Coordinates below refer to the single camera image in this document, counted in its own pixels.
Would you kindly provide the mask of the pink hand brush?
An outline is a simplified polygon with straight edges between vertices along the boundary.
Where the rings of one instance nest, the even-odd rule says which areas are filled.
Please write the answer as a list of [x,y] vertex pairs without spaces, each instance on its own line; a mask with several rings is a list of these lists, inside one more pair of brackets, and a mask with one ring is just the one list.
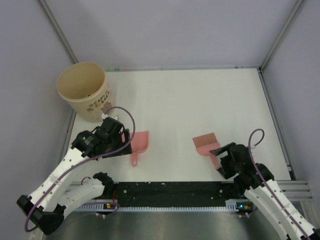
[[211,151],[220,148],[220,143],[213,132],[193,137],[192,141],[199,155],[203,157],[209,157],[216,170],[221,168],[221,164],[219,163],[217,157],[211,153]]

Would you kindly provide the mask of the pink dustpan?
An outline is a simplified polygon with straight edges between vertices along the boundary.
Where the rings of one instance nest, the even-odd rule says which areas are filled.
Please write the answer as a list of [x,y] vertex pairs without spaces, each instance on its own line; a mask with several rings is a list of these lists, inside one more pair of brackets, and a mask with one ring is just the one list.
[[130,133],[131,139],[131,166],[136,167],[138,165],[138,155],[147,151],[149,147],[149,131],[140,131]]

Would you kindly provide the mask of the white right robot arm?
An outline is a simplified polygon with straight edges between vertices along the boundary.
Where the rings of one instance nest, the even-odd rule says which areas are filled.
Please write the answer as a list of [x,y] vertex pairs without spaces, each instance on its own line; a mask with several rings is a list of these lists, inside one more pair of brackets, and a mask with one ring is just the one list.
[[269,169],[253,163],[251,152],[243,144],[234,142],[211,150],[220,158],[222,176],[234,177],[233,192],[247,198],[266,217],[282,240],[318,240],[320,229],[308,222],[280,189]]

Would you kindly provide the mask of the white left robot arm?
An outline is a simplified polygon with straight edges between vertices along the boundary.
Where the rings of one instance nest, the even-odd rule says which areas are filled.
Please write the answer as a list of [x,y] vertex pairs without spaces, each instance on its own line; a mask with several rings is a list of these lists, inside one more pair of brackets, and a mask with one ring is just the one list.
[[93,130],[80,132],[47,179],[29,195],[18,198],[16,203],[26,216],[25,232],[40,229],[51,235],[75,209],[97,197],[109,198],[114,187],[103,172],[72,191],[67,189],[89,162],[131,154],[135,136],[135,129],[130,131],[113,117],[105,118]]

